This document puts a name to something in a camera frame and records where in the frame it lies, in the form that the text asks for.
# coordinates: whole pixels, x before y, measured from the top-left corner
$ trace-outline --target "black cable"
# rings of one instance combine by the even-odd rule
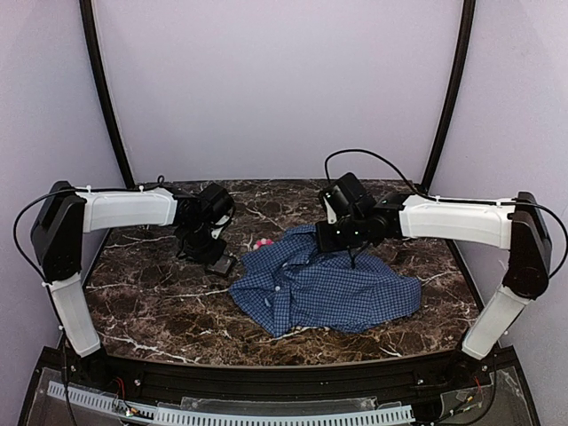
[[[468,401],[469,397],[467,397],[462,402],[457,404],[454,408],[449,410],[446,414],[438,417],[436,420],[430,421],[430,422],[416,421],[416,422],[413,423],[413,425],[414,426],[432,426],[432,425],[440,424],[440,426],[470,426],[471,424],[475,424],[475,423],[479,422],[481,419],[483,419],[487,415],[487,413],[489,413],[489,411],[491,411],[491,407],[493,406],[493,402],[495,401],[495,395],[497,394],[497,355],[495,355],[495,354],[493,355],[493,385],[492,385],[492,389],[493,389],[493,391],[491,393],[491,398],[489,399],[489,403],[487,404],[487,408],[485,409],[485,411],[480,416],[478,416],[474,420],[470,420],[470,421],[465,422],[465,423],[442,423],[443,421],[449,419],[450,417],[455,417],[456,415],[467,413],[473,406],[475,406],[475,404],[474,404],[473,406],[463,408],[463,406],[465,406],[469,402]]]
[[[327,178],[328,182],[331,182],[331,179],[329,177],[329,171],[328,171],[328,168],[327,168],[327,163],[333,157],[340,155],[340,154],[347,154],[347,153],[367,154],[367,155],[371,155],[372,157],[384,162],[385,164],[390,166],[394,171],[397,172],[397,174],[400,176],[402,181],[405,183],[406,186],[408,186],[408,188],[410,189],[410,191],[412,191],[412,193],[414,195],[418,195],[419,197],[423,198],[424,200],[435,201],[435,202],[443,202],[443,203],[448,203],[448,204],[477,204],[477,205],[482,205],[482,206],[497,206],[497,205],[501,205],[501,206],[528,206],[528,207],[533,207],[535,209],[540,209],[542,211],[545,211],[549,215],[551,215],[552,218],[558,223],[558,225],[562,229],[562,233],[564,234],[564,254],[562,256],[562,259],[560,260],[560,263],[555,268],[555,270],[551,274],[548,275],[549,279],[554,277],[558,273],[558,271],[560,271],[560,269],[562,269],[562,267],[564,266],[564,263],[566,262],[566,258],[568,258],[568,230],[566,230],[566,226],[564,225],[564,223],[562,222],[560,217],[558,217],[558,215],[554,211],[552,211],[551,209],[549,209],[546,206],[542,206],[540,204],[536,204],[536,203],[532,203],[532,202],[528,202],[528,201],[519,201],[519,200],[516,200],[516,199],[513,199],[513,201],[497,202],[497,201],[485,201],[485,200],[461,200],[461,199],[453,199],[453,198],[432,197],[431,195],[427,195],[425,193],[421,193],[420,191],[418,191],[414,187],[414,185],[406,178],[404,173],[402,173],[402,171],[400,171],[398,169],[398,167],[395,166],[392,162],[388,161],[386,158],[382,157],[381,155],[379,155],[377,153],[374,153],[374,152],[366,150],[366,149],[361,149],[361,148],[342,149],[340,151],[335,151],[334,153],[331,153],[330,155],[327,156],[326,160],[324,161],[324,169],[326,171],[326,178]]]
[[[151,186],[144,186],[144,191],[152,191],[153,189],[162,187],[164,178],[163,175],[160,175],[158,177],[158,181],[156,184],[151,185]],[[52,193],[46,193],[44,195],[42,195],[39,198],[36,198],[35,200],[31,201],[26,207],[24,207],[22,210],[20,210],[20,213],[18,213],[18,215],[16,216],[16,219],[14,220],[14,224],[12,227],[12,238],[14,241],[14,244],[16,245],[16,249],[19,251],[19,253],[21,254],[21,256],[26,260],[26,262],[34,269],[35,272],[37,272],[37,274],[41,277],[43,282],[46,282],[46,278],[43,275],[43,272],[41,271],[41,269],[39,269],[39,266],[37,266],[34,261],[32,261],[32,259],[26,254],[26,252],[23,250],[23,248],[20,245],[20,242],[18,240],[18,223],[20,222],[21,218],[24,216],[24,214],[30,210],[32,207],[34,207],[38,202],[46,200],[48,198],[51,197],[56,197],[58,195],[63,195],[66,193],[103,193],[103,192],[120,192],[120,193],[138,193],[140,192],[139,188],[97,188],[97,189],[87,189],[87,188],[75,188],[75,187],[69,187],[66,189],[60,189],[58,191],[54,191]]]
[[[16,245],[16,249],[19,251],[19,253],[21,254],[21,256],[26,260],[26,262],[28,262],[28,264],[34,269],[34,271],[37,272],[37,274],[42,278],[43,282],[46,282],[45,276],[43,275],[43,272],[39,269],[39,266],[37,266],[32,259],[30,259],[28,257],[28,255],[26,254],[26,252],[23,250],[23,248],[20,245],[20,242],[18,241],[18,223],[20,222],[20,219],[22,216],[24,216],[24,214],[30,210],[32,207],[34,207],[38,202],[46,200],[50,197],[55,197],[57,195],[62,195],[64,193],[74,193],[76,192],[76,189],[62,189],[59,191],[56,191],[54,193],[47,193],[45,195],[42,195],[39,198],[36,198],[35,200],[33,200],[32,202],[30,202],[26,207],[24,207],[20,213],[18,213],[18,215],[16,216],[16,219],[14,220],[14,225],[12,227],[12,237],[14,239],[14,244]]]
[[[493,406],[493,402],[495,402],[495,395],[497,395],[497,355],[493,355],[493,392],[491,392],[491,399],[489,399],[489,404],[487,404],[487,408],[485,411],[476,417],[473,420],[470,420],[466,423],[443,423],[444,426],[470,426],[471,424],[475,424],[483,419],[490,411],[491,407]]]
[[[355,260],[357,259],[357,256],[367,250],[370,245],[371,243],[367,241],[359,250],[355,252],[355,254],[351,252],[351,247],[347,248],[347,253],[349,254],[349,258],[351,260],[351,269],[355,269]]]
[[[63,332],[64,342],[63,342],[63,368],[61,369],[61,381],[63,382],[63,390],[65,393],[65,403],[67,405],[67,411],[69,412],[69,417],[71,418],[71,423],[73,426],[77,426],[77,420],[73,414],[73,409],[71,408],[71,401],[69,400],[69,372],[67,370],[67,349],[65,340],[67,340],[67,335]]]

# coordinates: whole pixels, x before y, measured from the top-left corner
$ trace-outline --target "black metal frame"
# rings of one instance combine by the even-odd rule
[[[496,367],[517,371],[534,426],[540,426],[525,375],[512,347],[496,350]],[[109,364],[123,372],[131,401],[155,405],[156,401],[179,404],[183,397],[251,401],[310,401],[375,397],[379,403],[400,401],[419,406],[438,400],[452,389],[417,385],[422,372],[439,370],[451,351],[385,361],[359,362],[324,367],[201,367],[171,365],[109,357]],[[61,369],[61,351],[43,348],[22,406],[19,425],[26,424],[42,369]],[[479,376],[489,383],[492,369]],[[134,380],[140,380],[137,386]]]
[[[113,146],[114,156],[121,171],[122,180],[127,188],[135,185],[132,169],[128,163],[126,150],[121,139],[121,132],[118,129],[116,115],[114,114],[113,103],[108,91],[107,78],[105,77],[105,69],[103,67],[103,59],[100,55],[99,39],[97,38],[97,27],[95,25],[95,17],[92,9],[91,0],[79,0],[81,6],[81,18],[83,20],[83,30],[85,33],[85,42],[89,59],[91,61],[92,76],[97,86],[99,95],[100,109],[105,117],[106,130]]]
[[[430,158],[428,159],[428,164],[426,165],[426,170],[422,177],[421,187],[425,192],[428,192],[434,180],[442,150],[444,149],[444,143],[446,142],[447,132],[450,129],[455,102],[458,99],[458,91],[460,90],[460,84],[462,82],[465,59],[468,55],[469,37],[471,36],[475,8],[475,0],[463,0],[460,32],[458,34],[458,42],[455,46],[454,64],[452,65],[450,82],[447,85],[446,100],[442,108],[442,115],[440,116],[436,137],[434,137],[434,144],[430,151]]]
[[[83,30],[85,33],[85,42],[89,51],[89,59],[91,60],[91,70],[97,93],[99,95],[100,108],[105,117],[106,129],[110,137],[114,150],[116,162],[122,174],[122,179],[127,187],[135,185],[132,169],[129,165],[124,143],[114,114],[113,103],[108,91],[107,78],[100,53],[99,39],[97,37],[97,28],[92,8],[91,0],[79,0],[81,5],[81,16],[83,19]],[[422,177],[421,188],[426,192],[430,189],[432,180],[438,168],[440,156],[446,142],[447,132],[452,121],[455,102],[458,97],[460,83],[462,82],[463,69],[465,67],[465,59],[468,53],[469,37],[471,35],[471,27],[473,25],[473,15],[475,11],[475,0],[463,0],[463,8],[461,11],[460,31],[458,33],[457,44],[455,47],[454,63],[452,64],[452,72],[450,74],[449,84],[447,86],[446,100],[442,108],[442,114],[438,124],[436,137],[430,151],[430,157],[426,165],[426,170]]]

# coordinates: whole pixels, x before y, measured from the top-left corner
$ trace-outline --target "pink object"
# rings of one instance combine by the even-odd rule
[[[270,239],[263,238],[262,240],[258,240],[256,242],[256,244],[254,246],[252,246],[252,249],[258,250],[263,246],[270,246],[271,244],[274,244],[274,241],[272,241]]]

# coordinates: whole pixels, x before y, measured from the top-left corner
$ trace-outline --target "curved black pole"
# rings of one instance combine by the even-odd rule
[[[452,121],[452,114],[454,113],[455,101],[458,99],[458,91],[460,90],[460,83],[462,82],[463,69],[465,66],[465,59],[468,55],[469,37],[471,36],[471,27],[473,25],[473,12],[476,8],[475,0],[464,0],[463,9],[461,11],[460,32],[458,34],[458,41],[455,46],[454,64],[452,65],[452,73],[450,74],[450,82],[447,85],[446,100],[442,108],[442,115],[434,137],[434,144],[430,151],[430,158],[422,177],[422,189],[428,192],[434,180],[436,169],[442,155],[442,149],[446,142],[447,131],[450,128],[450,121]]]
[[[132,170],[126,157],[126,151],[122,144],[121,134],[118,130],[116,116],[114,115],[113,104],[110,99],[110,93],[107,86],[107,78],[105,77],[105,69],[103,68],[103,61],[100,57],[99,40],[97,38],[97,29],[95,27],[95,17],[92,10],[91,0],[79,0],[81,6],[81,17],[83,19],[83,30],[85,33],[85,42],[87,43],[87,50],[89,51],[89,59],[91,60],[92,76],[97,86],[97,93],[99,94],[100,108],[102,109],[103,116],[105,117],[106,130],[110,137],[110,142],[113,145],[114,156],[118,162],[118,167],[121,171],[122,180],[127,188],[135,186]]]

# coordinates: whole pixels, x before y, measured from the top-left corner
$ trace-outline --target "blue checkered shirt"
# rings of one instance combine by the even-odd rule
[[[360,333],[420,307],[421,284],[397,275],[381,259],[320,254],[315,226],[286,231],[281,241],[242,258],[246,275],[229,292],[254,321],[279,337],[292,327]]]

